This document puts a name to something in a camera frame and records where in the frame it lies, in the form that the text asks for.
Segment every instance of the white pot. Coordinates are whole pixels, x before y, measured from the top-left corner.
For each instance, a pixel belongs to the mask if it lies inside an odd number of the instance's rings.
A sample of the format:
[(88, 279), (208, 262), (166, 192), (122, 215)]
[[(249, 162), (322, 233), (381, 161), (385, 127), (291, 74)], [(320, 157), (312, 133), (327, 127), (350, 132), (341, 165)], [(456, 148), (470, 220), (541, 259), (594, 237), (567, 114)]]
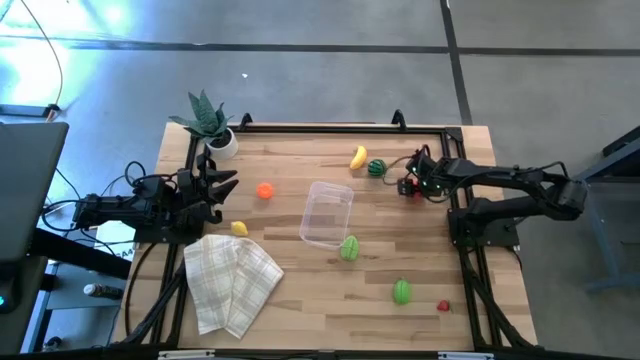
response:
[(238, 139), (236, 139), (236, 135), (231, 131), (231, 129), (227, 129), (229, 133), (231, 133), (231, 141), (223, 147), (223, 148), (215, 148), (211, 146), (209, 143), (210, 139), (205, 141), (205, 144), (209, 148), (209, 155), (213, 160), (227, 160), (231, 159), (238, 152)]

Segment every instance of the white dish towel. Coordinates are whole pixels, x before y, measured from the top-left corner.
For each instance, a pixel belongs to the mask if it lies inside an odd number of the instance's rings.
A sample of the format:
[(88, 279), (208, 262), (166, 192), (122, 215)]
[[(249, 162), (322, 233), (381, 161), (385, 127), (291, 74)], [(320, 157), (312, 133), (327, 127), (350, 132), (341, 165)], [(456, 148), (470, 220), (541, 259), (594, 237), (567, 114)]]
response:
[(283, 272), (247, 238), (206, 235), (184, 248), (200, 335), (224, 328), (241, 339)]

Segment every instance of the small bottle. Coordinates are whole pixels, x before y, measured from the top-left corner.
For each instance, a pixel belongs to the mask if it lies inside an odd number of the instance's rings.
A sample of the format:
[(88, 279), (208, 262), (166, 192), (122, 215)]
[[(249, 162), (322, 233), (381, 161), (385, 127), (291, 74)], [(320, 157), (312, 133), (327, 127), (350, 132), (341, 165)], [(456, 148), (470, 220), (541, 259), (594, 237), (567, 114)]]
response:
[(120, 300), (124, 291), (113, 286), (102, 284), (88, 284), (84, 287), (84, 294), (93, 297), (103, 297), (107, 299)]

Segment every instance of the toy watermelon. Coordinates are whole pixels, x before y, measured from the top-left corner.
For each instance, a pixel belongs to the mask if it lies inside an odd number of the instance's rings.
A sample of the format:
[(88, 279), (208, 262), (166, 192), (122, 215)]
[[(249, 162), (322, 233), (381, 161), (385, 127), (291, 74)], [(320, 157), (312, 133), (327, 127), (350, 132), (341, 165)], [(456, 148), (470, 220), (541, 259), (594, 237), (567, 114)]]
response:
[(358, 258), (359, 251), (358, 239), (353, 235), (349, 235), (340, 248), (340, 256), (346, 261), (355, 261)]
[(398, 305), (408, 304), (411, 300), (411, 285), (405, 279), (396, 281), (393, 286), (393, 301)]
[(384, 172), (387, 170), (387, 165), (385, 165), (384, 161), (380, 159), (374, 159), (371, 160), (367, 168), (369, 170), (369, 175), (380, 177), (384, 175)]

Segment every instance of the potted plant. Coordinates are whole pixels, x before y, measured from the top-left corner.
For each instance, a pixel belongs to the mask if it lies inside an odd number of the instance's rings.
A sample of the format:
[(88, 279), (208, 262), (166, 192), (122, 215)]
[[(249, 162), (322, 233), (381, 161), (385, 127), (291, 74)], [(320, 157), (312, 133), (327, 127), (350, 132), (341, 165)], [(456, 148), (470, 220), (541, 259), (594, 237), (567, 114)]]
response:
[(169, 116), (174, 122), (186, 126), (185, 130), (201, 138), (214, 160), (226, 160), (238, 152), (238, 140), (233, 131), (227, 127), (231, 117), (225, 117), (221, 103), (217, 110), (213, 109), (204, 90), (200, 98), (189, 93), (191, 108), (196, 116), (195, 120), (186, 120), (180, 116)]

